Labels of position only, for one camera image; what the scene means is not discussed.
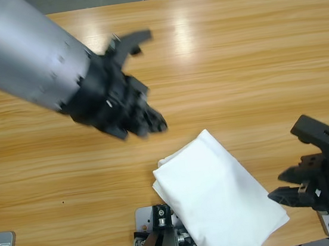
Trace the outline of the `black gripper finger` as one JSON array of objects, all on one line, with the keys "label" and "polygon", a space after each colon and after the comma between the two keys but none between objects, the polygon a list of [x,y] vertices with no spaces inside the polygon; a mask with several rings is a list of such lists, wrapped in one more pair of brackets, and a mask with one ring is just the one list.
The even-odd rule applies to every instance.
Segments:
[{"label": "black gripper finger", "polygon": [[132,116],[127,122],[128,131],[140,138],[144,138],[153,132],[151,125],[152,123],[147,113],[140,113],[137,116]]},{"label": "black gripper finger", "polygon": [[158,111],[150,107],[146,101],[143,102],[143,106],[147,133],[151,134],[167,131],[168,126],[165,118]]},{"label": "black gripper finger", "polygon": [[319,163],[290,167],[280,173],[278,180],[294,184],[317,180],[322,173],[322,165]]},{"label": "black gripper finger", "polygon": [[280,205],[289,207],[312,207],[316,203],[316,194],[301,190],[302,187],[279,187],[268,194],[268,198]]}]

